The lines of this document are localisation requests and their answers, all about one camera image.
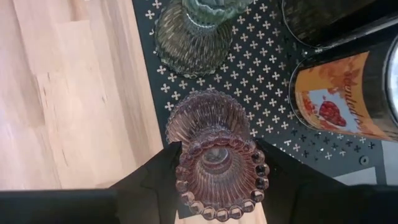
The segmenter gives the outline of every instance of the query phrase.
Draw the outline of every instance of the pink glass candle holder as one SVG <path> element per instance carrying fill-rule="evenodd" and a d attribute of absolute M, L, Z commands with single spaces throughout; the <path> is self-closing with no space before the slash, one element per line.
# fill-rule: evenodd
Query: pink glass candle holder
<path fill-rule="evenodd" d="M 192 213 L 225 222 L 264 199 L 269 168 L 250 138 L 243 107 L 218 91 L 196 91 L 172 111 L 169 142 L 181 141 L 176 188 Z"/>

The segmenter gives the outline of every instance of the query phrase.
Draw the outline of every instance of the black container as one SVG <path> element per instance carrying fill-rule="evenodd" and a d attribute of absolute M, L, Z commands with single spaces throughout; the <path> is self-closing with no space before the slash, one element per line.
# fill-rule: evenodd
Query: black container
<path fill-rule="evenodd" d="M 289 87 L 310 128 L 398 141 L 398 26 L 306 58 Z"/>
<path fill-rule="evenodd" d="M 303 44 L 332 47 L 398 23 L 396 0 L 283 0 L 284 21 Z"/>

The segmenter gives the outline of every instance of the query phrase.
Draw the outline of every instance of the green glass candle holder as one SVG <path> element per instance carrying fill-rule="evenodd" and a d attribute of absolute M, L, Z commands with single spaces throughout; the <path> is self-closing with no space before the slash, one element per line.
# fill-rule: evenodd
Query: green glass candle holder
<path fill-rule="evenodd" d="M 232 43 L 231 18 L 252 0 L 171 0 L 155 27 L 162 63 L 186 78 L 215 73 Z"/>

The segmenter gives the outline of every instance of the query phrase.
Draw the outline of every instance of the strawberry illustration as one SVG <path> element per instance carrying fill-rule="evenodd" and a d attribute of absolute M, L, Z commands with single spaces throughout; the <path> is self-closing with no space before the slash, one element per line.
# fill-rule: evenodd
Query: strawberry illustration
<path fill-rule="evenodd" d="M 340 115 L 340 110 L 334 102 L 324 101 L 319 108 L 319 115 L 334 125 L 341 127 L 347 125 L 346 120 Z"/>

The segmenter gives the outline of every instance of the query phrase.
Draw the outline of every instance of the glass candle holder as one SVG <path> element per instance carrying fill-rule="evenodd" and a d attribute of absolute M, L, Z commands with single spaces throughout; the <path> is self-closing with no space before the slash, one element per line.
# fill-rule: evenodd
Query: glass candle holder
<path fill-rule="evenodd" d="M 172 111 L 168 142 L 181 141 L 176 188 L 193 214 L 225 222 L 264 199 L 269 168 L 250 138 L 243 107 L 218 91 L 196 91 Z"/>
<path fill-rule="evenodd" d="M 187 78 L 215 73 L 232 43 L 230 19 L 252 0 L 171 0 L 155 24 L 162 63 Z"/>

